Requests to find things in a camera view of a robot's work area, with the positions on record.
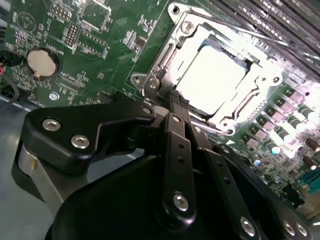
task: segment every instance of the black cable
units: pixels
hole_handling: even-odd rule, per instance
[[[18,100],[19,95],[20,95],[19,89],[18,89],[16,83],[14,82],[14,80],[11,79],[10,77],[6,76],[5,74],[2,74],[1,76],[2,76],[2,79],[4,79],[12,87],[12,89],[14,91],[14,96],[6,104],[4,104],[3,106],[0,106],[0,112],[11,107]]]

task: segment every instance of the black plastic arm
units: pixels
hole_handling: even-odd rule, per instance
[[[110,138],[116,129],[151,124],[155,118],[151,107],[141,102],[42,108],[26,115],[21,140],[29,153],[58,170],[81,174],[104,144],[100,139]],[[58,121],[61,128],[46,130],[47,119]],[[77,135],[88,139],[87,148],[72,145],[71,138]]]

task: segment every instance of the black capacitor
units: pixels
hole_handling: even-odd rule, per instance
[[[320,152],[320,146],[315,142],[313,141],[312,139],[307,139],[305,140],[305,144],[311,148],[313,151],[315,151],[316,153],[317,152]]]
[[[308,168],[310,168],[310,170],[316,170],[317,165],[310,159],[310,157],[304,156],[302,161]]]

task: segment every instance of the capacitor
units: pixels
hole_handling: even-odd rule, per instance
[[[309,148],[311,148],[313,151],[315,151],[316,153],[320,152],[320,146],[315,141],[313,141],[312,139],[305,140],[305,144]]]
[[[319,121],[319,114],[308,107],[303,109],[301,114],[313,123],[317,123]]]
[[[285,130],[281,131],[278,135],[286,144],[289,144],[294,140],[294,138]]]
[[[317,165],[310,159],[310,157],[304,156],[302,161],[308,168],[310,168],[310,170],[313,171],[317,169]]]
[[[281,149],[280,147],[278,147],[275,143],[271,142],[267,145],[267,148],[269,149],[269,151],[272,153],[272,154],[279,154],[281,152]]]
[[[292,127],[294,127],[295,130],[297,130],[300,133],[306,130],[306,125],[298,119],[291,120],[290,124]]]

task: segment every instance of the mounting hole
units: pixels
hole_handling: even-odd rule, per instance
[[[177,14],[179,14],[179,12],[180,12],[179,7],[174,6],[173,9],[172,9],[172,13],[173,13],[174,15],[177,15]]]
[[[273,79],[273,82],[274,82],[274,83],[277,83],[277,82],[279,82],[279,80],[280,80],[280,77],[275,77],[275,78]]]
[[[185,160],[182,158],[182,157],[178,157],[178,162],[181,163],[181,164],[184,164],[185,163]]]
[[[146,107],[143,107],[142,110],[146,113],[146,114],[151,114],[151,110],[146,108]]]
[[[140,83],[140,77],[135,76],[133,77],[132,81],[134,84],[138,85]]]
[[[220,167],[220,168],[223,168],[224,166],[222,165],[221,162],[217,161],[216,164]]]
[[[231,182],[230,182],[230,180],[228,179],[228,178],[224,178],[224,182],[228,185],[228,186],[230,186],[231,185]]]
[[[181,120],[177,116],[173,116],[173,120],[175,120],[177,123],[179,123]]]

